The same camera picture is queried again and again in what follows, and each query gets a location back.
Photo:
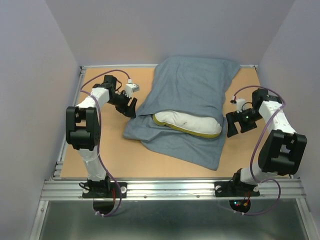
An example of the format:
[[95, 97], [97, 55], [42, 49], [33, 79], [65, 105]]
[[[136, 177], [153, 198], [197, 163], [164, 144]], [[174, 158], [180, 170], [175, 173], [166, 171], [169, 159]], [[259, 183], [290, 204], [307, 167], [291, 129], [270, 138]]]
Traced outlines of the white pillow yellow edge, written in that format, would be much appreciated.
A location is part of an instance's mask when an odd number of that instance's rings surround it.
[[222, 132], [222, 126], [214, 117], [201, 117], [173, 110], [160, 111], [152, 115], [155, 124], [196, 137], [213, 139]]

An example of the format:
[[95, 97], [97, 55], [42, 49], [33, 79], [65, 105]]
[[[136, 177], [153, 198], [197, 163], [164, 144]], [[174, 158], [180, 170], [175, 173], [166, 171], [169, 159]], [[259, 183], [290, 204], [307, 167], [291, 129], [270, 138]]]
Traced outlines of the blue grey pillowcase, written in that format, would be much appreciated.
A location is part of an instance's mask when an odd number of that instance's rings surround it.
[[[139, 140], [150, 151], [217, 170], [227, 134], [225, 93], [240, 68], [225, 59], [167, 58], [156, 66], [151, 91], [136, 118], [126, 124], [123, 137]], [[205, 138], [160, 126], [154, 115], [164, 111], [213, 118], [222, 130], [214, 138]]]

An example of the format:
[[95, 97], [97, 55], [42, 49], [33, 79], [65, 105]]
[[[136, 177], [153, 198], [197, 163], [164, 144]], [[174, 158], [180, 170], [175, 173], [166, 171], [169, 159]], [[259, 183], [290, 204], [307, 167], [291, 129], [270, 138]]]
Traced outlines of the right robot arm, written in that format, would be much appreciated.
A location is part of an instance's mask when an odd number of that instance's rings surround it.
[[225, 189], [233, 196], [251, 194], [259, 183], [275, 176], [296, 174], [307, 145], [307, 137], [290, 125], [283, 111], [285, 100], [278, 93], [255, 86], [251, 98], [251, 107], [246, 108], [243, 98], [232, 97], [236, 110], [226, 114], [227, 137], [257, 128], [256, 122], [261, 119], [265, 127], [260, 137], [265, 133], [268, 137], [264, 143], [258, 139], [262, 148], [254, 147], [249, 167], [239, 169], [228, 182]]

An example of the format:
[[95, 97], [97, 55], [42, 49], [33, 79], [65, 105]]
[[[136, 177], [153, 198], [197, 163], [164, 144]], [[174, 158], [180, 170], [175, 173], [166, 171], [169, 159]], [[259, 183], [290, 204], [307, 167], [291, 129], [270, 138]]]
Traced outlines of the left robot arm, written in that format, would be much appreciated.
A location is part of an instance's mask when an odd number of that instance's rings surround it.
[[122, 91], [117, 83], [115, 76], [104, 75], [103, 82], [94, 84], [81, 103], [67, 107], [65, 112], [66, 142], [77, 150], [87, 170], [87, 181], [79, 184], [85, 198], [107, 198], [116, 194], [100, 157], [101, 107], [111, 104], [124, 116], [135, 118], [137, 99], [133, 93], [140, 90], [130, 78]]

